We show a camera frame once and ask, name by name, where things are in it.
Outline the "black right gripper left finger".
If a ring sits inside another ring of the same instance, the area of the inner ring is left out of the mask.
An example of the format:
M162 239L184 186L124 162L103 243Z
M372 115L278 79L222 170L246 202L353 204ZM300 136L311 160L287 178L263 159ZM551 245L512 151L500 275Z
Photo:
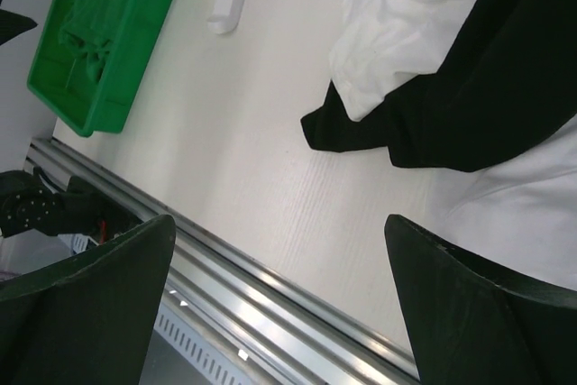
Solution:
M175 245L160 215L1 284L3 384L136 384Z

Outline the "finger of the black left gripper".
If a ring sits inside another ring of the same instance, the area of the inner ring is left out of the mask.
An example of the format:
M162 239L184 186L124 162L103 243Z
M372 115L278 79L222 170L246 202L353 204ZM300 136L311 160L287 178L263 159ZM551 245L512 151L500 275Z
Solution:
M34 29L37 23L30 17L0 10L0 45Z

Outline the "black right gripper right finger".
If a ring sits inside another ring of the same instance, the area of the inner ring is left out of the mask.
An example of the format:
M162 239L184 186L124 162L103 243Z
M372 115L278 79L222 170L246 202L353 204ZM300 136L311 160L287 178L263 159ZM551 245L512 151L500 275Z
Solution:
M424 384L574 384L576 293L464 250L402 215L384 226Z

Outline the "green tank top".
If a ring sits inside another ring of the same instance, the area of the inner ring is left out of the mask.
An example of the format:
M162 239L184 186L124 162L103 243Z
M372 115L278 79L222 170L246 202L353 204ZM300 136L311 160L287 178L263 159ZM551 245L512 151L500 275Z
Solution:
M59 43L86 62L96 83L104 73L129 0L75 0L59 30Z

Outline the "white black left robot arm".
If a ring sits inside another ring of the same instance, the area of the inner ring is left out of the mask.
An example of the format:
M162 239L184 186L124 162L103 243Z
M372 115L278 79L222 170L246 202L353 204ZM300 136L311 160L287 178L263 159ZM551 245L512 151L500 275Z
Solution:
M1 9L1 46L34 29L30 17ZM31 230L48 236L83 234L102 244L137 225L137 218L88 182L73 176L64 191L39 166L1 172L1 236Z

